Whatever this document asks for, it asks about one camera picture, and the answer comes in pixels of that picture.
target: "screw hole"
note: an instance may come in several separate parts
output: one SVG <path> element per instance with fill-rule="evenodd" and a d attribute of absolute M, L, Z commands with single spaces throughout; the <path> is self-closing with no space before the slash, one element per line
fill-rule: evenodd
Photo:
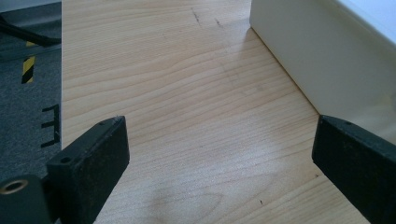
<path fill-rule="evenodd" d="M 72 159 L 68 158 L 68 157 L 64 157 L 61 159 L 61 163 L 68 163 L 70 162 Z"/>
<path fill-rule="evenodd" d="M 14 180 L 0 189 L 0 194 L 11 194 L 20 191 L 27 186 L 27 180 Z"/>

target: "gray carpet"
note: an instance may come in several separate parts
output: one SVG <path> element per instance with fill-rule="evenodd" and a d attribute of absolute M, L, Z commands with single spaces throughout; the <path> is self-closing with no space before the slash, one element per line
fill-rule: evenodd
<path fill-rule="evenodd" d="M 31 32 L 61 38 L 61 17 L 53 16 L 57 14 L 61 15 L 61 4 L 2 16 Z M 25 49 L 26 41 L 0 33 L 0 53 Z M 26 174 L 43 177 L 46 161 L 61 150 L 61 56 L 60 49 L 35 55 L 30 83 L 22 83 L 27 56 L 0 62 L 0 181 Z"/>

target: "yellow and black striped tape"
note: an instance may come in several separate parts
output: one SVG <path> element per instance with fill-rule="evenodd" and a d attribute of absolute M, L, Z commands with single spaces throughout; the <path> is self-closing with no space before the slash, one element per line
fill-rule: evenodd
<path fill-rule="evenodd" d="M 34 43 L 26 42 L 26 47 L 33 46 Z M 22 84 L 33 82 L 33 70 L 35 68 L 35 56 L 28 57 L 23 61 Z"/>

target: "wood grain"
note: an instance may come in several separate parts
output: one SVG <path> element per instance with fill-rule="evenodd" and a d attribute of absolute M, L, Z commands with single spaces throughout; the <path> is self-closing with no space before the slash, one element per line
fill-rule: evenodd
<path fill-rule="evenodd" d="M 63 146 L 127 118 L 96 223 L 366 223 L 313 164 L 318 114 L 248 0 L 64 0 Z"/>

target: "wooden floor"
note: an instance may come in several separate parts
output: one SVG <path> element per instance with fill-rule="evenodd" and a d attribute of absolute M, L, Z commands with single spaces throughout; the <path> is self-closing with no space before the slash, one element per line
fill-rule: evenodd
<path fill-rule="evenodd" d="M 96 223 L 367 222 L 313 164 L 318 114 L 249 11 L 64 0 L 63 147 L 127 118 L 131 163 Z"/>

